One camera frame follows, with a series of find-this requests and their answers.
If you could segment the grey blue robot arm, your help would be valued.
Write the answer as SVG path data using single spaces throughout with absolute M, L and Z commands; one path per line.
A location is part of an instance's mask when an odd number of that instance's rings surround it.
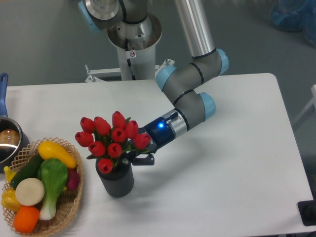
M 122 80 L 154 79 L 174 107 L 140 129 L 150 136 L 145 158 L 131 150 L 122 155 L 124 164 L 153 165 L 158 149 L 213 116 L 214 100 L 195 89 L 229 66 L 225 52 L 214 45 L 202 2 L 178 0 L 175 5 L 193 60 L 182 69 L 168 62 L 157 68 L 156 44 L 162 29 L 147 5 L 145 0 L 82 0 L 78 4 L 91 30 L 107 30 L 117 49 Z

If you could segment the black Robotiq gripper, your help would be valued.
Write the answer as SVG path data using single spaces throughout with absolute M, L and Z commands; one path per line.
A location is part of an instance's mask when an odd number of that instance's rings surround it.
M 175 139 L 175 134 L 164 117 L 159 117 L 144 127 L 139 128 L 138 133 L 146 133 L 151 137 L 149 144 L 146 146 L 146 149 L 150 152 L 156 152 L 158 149 Z M 137 156 L 138 152 L 126 152 L 121 155 L 121 161 L 124 164 L 131 163 L 133 165 L 155 164 L 154 155 L 151 153 L 145 155 L 144 157 Z

